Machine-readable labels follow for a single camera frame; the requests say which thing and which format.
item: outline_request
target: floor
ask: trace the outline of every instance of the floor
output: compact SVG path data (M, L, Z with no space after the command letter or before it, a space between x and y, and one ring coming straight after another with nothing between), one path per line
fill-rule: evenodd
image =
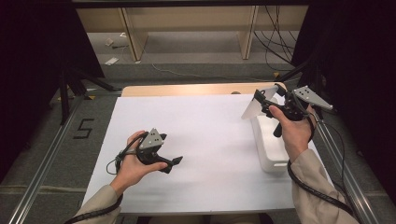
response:
M271 33L258 32L257 35L264 44L268 44L263 35L269 37ZM292 53L294 37L298 36L298 32L281 34L287 45L291 47L290 53ZM253 37L249 59L242 60L236 33L233 32L152 33L139 62L131 59L129 49L124 47L127 45L126 39L120 34L89 34L89 38L106 80L118 87L134 84L273 80L274 73L283 74L286 71L282 70L292 68L274 54L265 53L265 48L256 37ZM114 41L111 46L106 46L108 38ZM289 52L285 53L282 47L274 44L271 46L282 57L286 58L286 55L289 55ZM113 57L119 60L113 65L105 65L105 62ZM296 81L292 79L286 84L292 88ZM88 88L97 88L88 82L86 85ZM96 94L92 97L93 100L85 99L80 103L24 222L61 223L76 213L81 206L117 97L116 93ZM31 147L21 153L0 185L2 211L0 223L8 223L60 128L61 105L58 95L54 96L50 105L51 109L45 114L41 125L32 136ZM373 206L378 223L396 223L394 204L376 180L364 158L357 153L359 149L356 148L343 121L334 113L325 114L325 119L341 133L346 145L346 161ZM86 132L79 131L83 120L85 120L84 125L90 127L92 131L89 137L78 138L86 135ZM318 134L314 142L317 147L324 148ZM334 180L340 181L340 175L332 165L328 152L322 150L319 153L329 174ZM275 223L300 223L294 210L273 211L269 215ZM135 221L136 217L120 216L117 223L135 223Z

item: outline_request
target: white paper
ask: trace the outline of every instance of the white paper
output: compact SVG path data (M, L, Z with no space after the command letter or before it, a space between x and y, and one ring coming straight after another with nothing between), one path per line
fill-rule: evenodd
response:
M109 184L106 172L126 139L156 128L167 137L159 155L183 156L167 175L146 175L124 193L122 213L216 214L293 208L287 172L265 173L249 119L241 119L252 95L119 98L84 202Z
M119 59L118 58L111 58L110 60L108 60L107 62L105 62L106 65L111 65L113 63L116 63Z

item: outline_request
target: hand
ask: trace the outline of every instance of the hand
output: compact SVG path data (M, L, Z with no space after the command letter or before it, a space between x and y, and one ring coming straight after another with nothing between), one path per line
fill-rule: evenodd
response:
M127 145L131 143L139 134L145 131L134 133L128 138ZM138 141L134 142L131 147L136 148ZM168 164L165 162L156 162L151 165L145 165L136 157L136 155L126 155L119 170L119 173L111 182L110 186L116 191L117 197L132 185L137 184L146 174L159 171Z
M279 120L282 125L282 138L285 142L285 149L288 152L291 162L308 149L308 141L311 137L311 126L308 120L291 121L283 114L283 112L274 105L269 107L271 114ZM314 109L309 106L308 112L314 113Z

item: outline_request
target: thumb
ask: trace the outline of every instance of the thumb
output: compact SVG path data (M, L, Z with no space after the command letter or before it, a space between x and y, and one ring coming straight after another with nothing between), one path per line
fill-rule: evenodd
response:
M286 122L289 122L289 119L286 118L285 114L283 114L282 110L277 108L274 105L270 105L269 110L271 114L276 118L281 125L286 124Z
M155 162L150 165L146 165L145 167L146 167L146 172L148 174L154 171L159 171L163 168L166 168L167 166L168 164L166 162Z

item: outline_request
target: metal frame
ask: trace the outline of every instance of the metal frame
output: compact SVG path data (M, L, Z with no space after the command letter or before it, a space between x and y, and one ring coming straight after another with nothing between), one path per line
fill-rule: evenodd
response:
M65 121L64 125L62 125L58 132L56 133L55 138L52 140L52 143L49 147L49 150L44 157L43 161L41 162L40 166L38 167L37 171L35 172L35 176L33 180L30 182L29 187L24 192L20 202L18 203L17 207L15 208L11 219L8 223L23 223L26 219L30 208L33 205L35 200L35 196L40 189L40 186L44 182L48 171L52 165L53 160L55 159L59 148L61 147L62 142L64 141L64 136L69 130L69 126L76 115L76 111L78 107L81 105L82 101L84 100L84 96L77 96L71 108L70 116Z
M346 191L352 197L352 206L355 207L355 210L358 212L358 216L362 223L379 223L378 218L373 210L373 207L370 205L370 202L365 197L361 187L358 184L358 181L353 176L349 166L343 160L343 153L335 144L329 129L325 124L318 123L318 132L323 139L323 142L326 145L326 148L329 151L329 154L332 157L332 161L337 168L337 171L342 174L344 172L344 183L346 187Z

